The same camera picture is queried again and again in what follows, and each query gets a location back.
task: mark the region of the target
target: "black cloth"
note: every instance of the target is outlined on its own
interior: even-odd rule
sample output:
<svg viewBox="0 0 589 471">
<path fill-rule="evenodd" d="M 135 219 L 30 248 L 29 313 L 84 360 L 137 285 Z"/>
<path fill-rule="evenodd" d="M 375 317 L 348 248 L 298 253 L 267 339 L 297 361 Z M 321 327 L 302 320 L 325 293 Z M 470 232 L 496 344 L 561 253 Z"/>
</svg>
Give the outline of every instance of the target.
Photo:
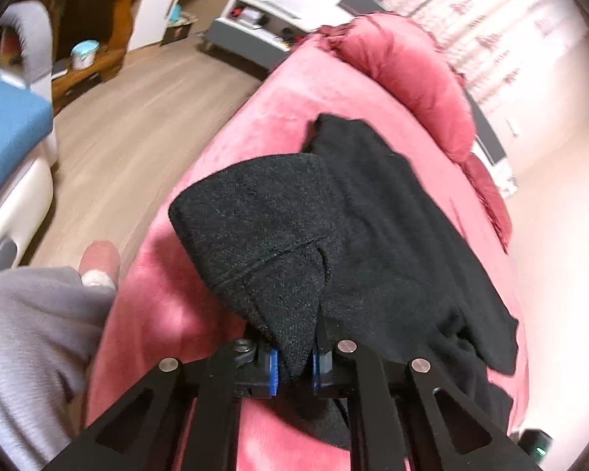
<svg viewBox="0 0 589 471">
<path fill-rule="evenodd" d="M 368 124 L 321 115 L 316 131 L 306 152 L 235 164 L 173 201 L 201 278 L 280 350 L 294 385 L 320 303 L 382 357 L 427 358 L 506 429 L 512 400 L 486 366 L 513 374 L 517 321 L 481 263 Z M 293 398 L 312 434 L 345 446 L 335 405 Z"/>
</svg>

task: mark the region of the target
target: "red object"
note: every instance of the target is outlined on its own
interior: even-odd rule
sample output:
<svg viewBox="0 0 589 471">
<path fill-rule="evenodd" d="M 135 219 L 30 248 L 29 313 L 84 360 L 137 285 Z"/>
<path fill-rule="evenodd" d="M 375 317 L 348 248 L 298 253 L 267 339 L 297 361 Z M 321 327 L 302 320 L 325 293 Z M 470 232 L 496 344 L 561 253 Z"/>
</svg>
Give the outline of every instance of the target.
<svg viewBox="0 0 589 471">
<path fill-rule="evenodd" d="M 395 96 L 432 135 L 447 156 L 461 163 L 476 136 L 463 78 L 446 62 L 433 36 L 394 13 L 359 16 L 324 27 L 328 47 Z"/>
<path fill-rule="evenodd" d="M 244 7 L 236 7 L 235 9 L 232 9 L 231 13 L 229 13 L 229 16 L 238 17 L 242 13 L 242 10 L 244 10 Z"/>
<path fill-rule="evenodd" d="M 510 237 L 512 236 L 512 221 L 510 221 L 506 203 L 502 199 L 495 182 L 493 182 L 493 178 L 488 173 L 486 166 L 473 153 L 469 153 L 461 167 L 466 178 L 469 179 L 480 197 L 488 219 L 493 224 L 504 250 L 508 251 Z"/>
<path fill-rule="evenodd" d="M 427 80 L 415 83 L 415 90 L 423 83 Z M 448 89 L 440 82 L 433 86 L 442 96 Z M 459 111 L 455 104 L 452 100 L 450 115 Z M 519 426 L 528 402 L 523 315 L 509 257 L 476 190 L 406 106 L 324 51 L 318 36 L 306 40 L 268 77 L 157 212 L 107 319 L 92 370 L 89 423 L 162 358 L 203 358 L 221 343 L 242 335 L 244 322 L 207 289 L 174 234 L 168 206 L 187 186 L 231 164 L 261 155 L 299 152 L 309 123 L 322 112 L 369 122 L 393 150 L 410 160 L 425 191 L 476 253 L 506 308 L 519 320 L 515 375 L 487 371 L 488 379 L 513 399 L 509 426 Z M 237 469 L 347 471 L 349 453 L 283 422 L 266 402 L 248 400 L 243 402 L 240 418 Z"/>
</svg>

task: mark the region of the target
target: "small black box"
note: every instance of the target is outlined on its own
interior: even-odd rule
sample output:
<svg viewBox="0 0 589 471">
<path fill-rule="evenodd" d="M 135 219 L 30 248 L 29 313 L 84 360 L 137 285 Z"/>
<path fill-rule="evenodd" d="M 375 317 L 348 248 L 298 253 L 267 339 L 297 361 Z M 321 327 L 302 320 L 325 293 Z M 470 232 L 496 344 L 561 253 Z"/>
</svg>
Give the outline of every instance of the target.
<svg viewBox="0 0 589 471">
<path fill-rule="evenodd" d="M 191 22 L 177 26 L 168 26 L 164 38 L 161 39 L 161 45 L 164 46 L 165 44 L 170 44 L 170 42 L 185 39 L 190 33 L 190 28 L 192 28 Z"/>
</svg>

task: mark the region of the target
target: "white wall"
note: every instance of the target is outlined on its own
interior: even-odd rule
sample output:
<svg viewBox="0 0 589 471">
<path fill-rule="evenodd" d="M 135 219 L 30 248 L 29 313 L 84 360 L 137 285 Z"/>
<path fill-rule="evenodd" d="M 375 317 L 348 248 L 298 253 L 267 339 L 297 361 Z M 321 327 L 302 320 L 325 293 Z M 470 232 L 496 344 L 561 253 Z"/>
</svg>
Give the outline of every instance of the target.
<svg viewBox="0 0 589 471">
<path fill-rule="evenodd" d="M 589 441 L 589 117 L 576 129 L 518 176 L 507 200 L 528 333 L 525 425 L 554 438 L 546 471 L 567 470 Z"/>
<path fill-rule="evenodd" d="M 563 146 L 589 119 L 589 35 L 540 75 L 531 69 L 513 86 L 514 98 L 488 116 L 516 176 Z M 506 124 L 521 129 L 514 138 Z"/>
</svg>

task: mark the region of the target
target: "wooden floor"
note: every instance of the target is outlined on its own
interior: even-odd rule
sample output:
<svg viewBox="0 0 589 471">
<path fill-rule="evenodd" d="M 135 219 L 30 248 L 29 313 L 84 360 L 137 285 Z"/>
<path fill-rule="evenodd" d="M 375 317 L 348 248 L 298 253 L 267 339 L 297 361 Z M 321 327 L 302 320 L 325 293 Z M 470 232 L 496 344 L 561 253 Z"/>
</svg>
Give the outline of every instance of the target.
<svg viewBox="0 0 589 471">
<path fill-rule="evenodd" d="M 108 239 L 126 271 L 162 199 L 261 83 L 197 44 L 160 48 L 57 115 L 55 201 L 24 263 L 77 267 Z"/>
</svg>

